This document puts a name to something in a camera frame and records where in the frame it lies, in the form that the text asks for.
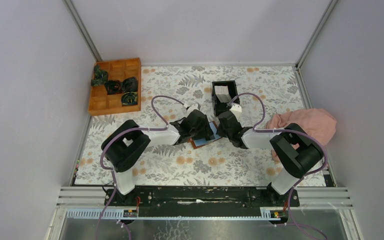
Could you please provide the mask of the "brown leather card holder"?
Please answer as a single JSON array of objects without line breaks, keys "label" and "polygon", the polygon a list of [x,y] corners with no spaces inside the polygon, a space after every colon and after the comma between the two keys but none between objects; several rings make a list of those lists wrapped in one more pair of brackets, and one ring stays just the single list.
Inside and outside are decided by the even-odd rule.
[{"label": "brown leather card holder", "polygon": [[218,125],[215,121],[209,122],[209,126],[212,130],[211,137],[204,137],[200,139],[190,139],[188,142],[191,143],[193,149],[198,149],[207,146],[215,141],[220,140],[222,137],[217,134]]}]

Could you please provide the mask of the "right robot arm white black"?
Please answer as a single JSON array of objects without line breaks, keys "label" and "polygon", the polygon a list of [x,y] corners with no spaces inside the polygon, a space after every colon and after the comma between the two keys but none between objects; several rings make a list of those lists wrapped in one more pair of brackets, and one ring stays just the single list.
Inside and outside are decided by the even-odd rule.
[{"label": "right robot arm white black", "polygon": [[236,148],[267,149],[276,153],[283,170],[267,186],[266,198],[273,206],[281,205],[287,199],[287,192],[325,157],[323,145],[296,123],[286,128],[258,130],[243,127],[231,111],[221,113],[218,119],[217,134]]}]

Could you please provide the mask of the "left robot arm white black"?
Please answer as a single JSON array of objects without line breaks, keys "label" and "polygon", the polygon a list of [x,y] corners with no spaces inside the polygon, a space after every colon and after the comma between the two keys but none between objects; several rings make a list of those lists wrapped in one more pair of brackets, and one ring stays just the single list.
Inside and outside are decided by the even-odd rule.
[{"label": "left robot arm white black", "polygon": [[146,148],[214,139],[215,134],[208,117],[197,109],[190,111],[186,117],[169,122],[163,128],[141,127],[129,119],[102,143],[100,164],[103,169],[111,171],[117,190],[116,199],[128,206],[135,200],[133,167]]}]

